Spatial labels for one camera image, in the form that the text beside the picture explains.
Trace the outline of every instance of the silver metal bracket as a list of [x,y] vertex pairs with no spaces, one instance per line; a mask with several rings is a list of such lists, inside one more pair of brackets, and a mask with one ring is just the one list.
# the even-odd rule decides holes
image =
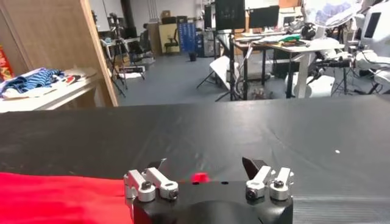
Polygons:
[[285,167],[281,168],[278,177],[269,186],[270,197],[278,201],[287,200],[293,175],[291,169]]
[[150,202],[155,199],[156,188],[146,181],[137,170],[130,170],[123,176],[126,198],[138,197],[139,201]]
[[151,167],[146,169],[145,179],[153,183],[160,190],[161,198],[176,200],[179,194],[179,185],[175,181],[166,178],[158,169]]
[[270,176],[271,167],[261,167],[255,178],[246,182],[246,198],[248,200],[257,200],[264,197],[264,190]]

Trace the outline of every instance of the laboratory room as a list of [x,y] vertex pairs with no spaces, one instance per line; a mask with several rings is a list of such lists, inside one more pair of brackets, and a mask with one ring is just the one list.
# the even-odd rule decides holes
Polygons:
[[389,12],[0,0],[0,223],[390,223]]

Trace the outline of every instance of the gray floor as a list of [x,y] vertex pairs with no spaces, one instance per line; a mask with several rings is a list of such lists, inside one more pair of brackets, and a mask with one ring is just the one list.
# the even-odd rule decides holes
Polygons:
[[[195,62],[189,62],[187,55],[164,56],[156,58],[156,62],[142,78],[127,79],[128,90],[126,98],[118,96],[121,106],[131,105],[158,105],[175,103],[205,103],[214,102],[226,90],[223,87],[210,83],[204,83],[199,89],[196,86],[210,73],[209,64],[213,58],[198,58]],[[242,62],[242,57],[236,57],[237,62]],[[267,64],[266,70],[270,72],[272,64]],[[253,54],[249,60],[249,77],[259,77],[261,71],[261,55]],[[336,87],[342,81],[341,69],[328,69],[327,75],[335,76],[335,93],[333,97],[344,95],[341,87]],[[352,72],[348,75],[349,94],[354,89],[368,92],[372,87],[372,81],[367,78],[357,78]],[[249,99],[253,99],[253,92],[262,89],[259,83],[250,84]],[[284,80],[271,78],[266,82],[265,92],[273,99],[285,97]]]

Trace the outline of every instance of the cardboard box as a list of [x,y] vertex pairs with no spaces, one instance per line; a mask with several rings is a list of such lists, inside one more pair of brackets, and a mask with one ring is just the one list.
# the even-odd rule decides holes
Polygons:
[[161,19],[162,18],[167,18],[167,17],[171,17],[171,11],[170,10],[164,10],[163,12],[161,12]]
[[130,58],[129,58],[129,56],[123,56],[123,59],[124,59],[124,63],[123,63],[121,57],[116,56],[116,58],[115,58],[115,65],[116,66],[122,66],[122,64],[123,64],[124,66],[130,66]]

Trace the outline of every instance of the black tablecloth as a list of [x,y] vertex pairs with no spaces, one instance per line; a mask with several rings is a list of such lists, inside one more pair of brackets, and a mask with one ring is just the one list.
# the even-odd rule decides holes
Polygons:
[[167,158],[172,179],[236,181],[261,158],[294,171],[296,223],[389,223],[389,114],[388,96],[6,113],[0,171],[121,178]]

